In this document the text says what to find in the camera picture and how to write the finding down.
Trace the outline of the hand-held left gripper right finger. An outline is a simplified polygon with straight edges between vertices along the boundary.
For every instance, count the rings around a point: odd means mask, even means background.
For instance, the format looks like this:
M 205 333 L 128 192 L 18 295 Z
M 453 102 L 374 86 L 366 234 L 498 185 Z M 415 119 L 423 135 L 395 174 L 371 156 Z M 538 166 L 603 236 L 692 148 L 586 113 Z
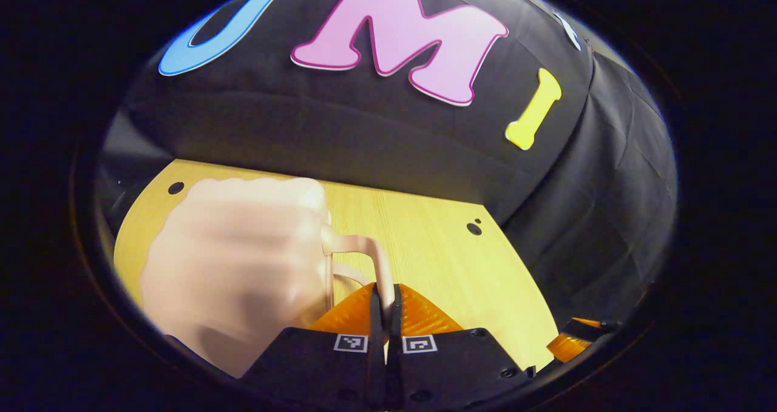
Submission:
M 395 287 L 387 354 L 389 410 L 474 411 L 530 384 L 486 328 L 464 329 L 406 285 Z

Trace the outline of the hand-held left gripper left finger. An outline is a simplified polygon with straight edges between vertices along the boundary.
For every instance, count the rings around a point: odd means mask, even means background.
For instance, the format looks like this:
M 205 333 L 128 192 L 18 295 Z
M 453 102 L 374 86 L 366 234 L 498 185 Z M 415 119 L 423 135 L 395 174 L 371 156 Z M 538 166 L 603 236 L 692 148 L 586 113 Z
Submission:
M 283 329 L 240 379 L 263 411 L 374 411 L 385 396 L 381 299 L 375 284 L 341 301 L 360 332 Z

